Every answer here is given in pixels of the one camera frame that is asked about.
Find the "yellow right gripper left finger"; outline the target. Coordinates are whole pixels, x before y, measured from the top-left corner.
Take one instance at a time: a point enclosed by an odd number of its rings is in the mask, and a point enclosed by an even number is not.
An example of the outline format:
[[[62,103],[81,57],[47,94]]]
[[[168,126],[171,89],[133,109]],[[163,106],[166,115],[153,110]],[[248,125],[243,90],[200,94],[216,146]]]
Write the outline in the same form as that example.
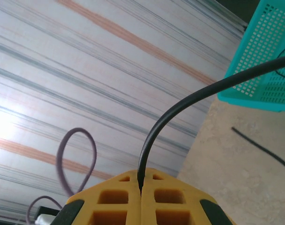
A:
[[[68,199],[55,225],[139,225],[141,197],[136,172],[122,173]]]

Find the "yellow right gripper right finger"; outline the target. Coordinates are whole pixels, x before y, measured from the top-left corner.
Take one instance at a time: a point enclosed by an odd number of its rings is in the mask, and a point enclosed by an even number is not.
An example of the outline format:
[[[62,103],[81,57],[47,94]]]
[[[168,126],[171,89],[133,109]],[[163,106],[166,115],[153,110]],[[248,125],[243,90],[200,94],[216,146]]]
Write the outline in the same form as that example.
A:
[[[148,168],[141,195],[143,225],[232,225],[209,194],[159,170]]]

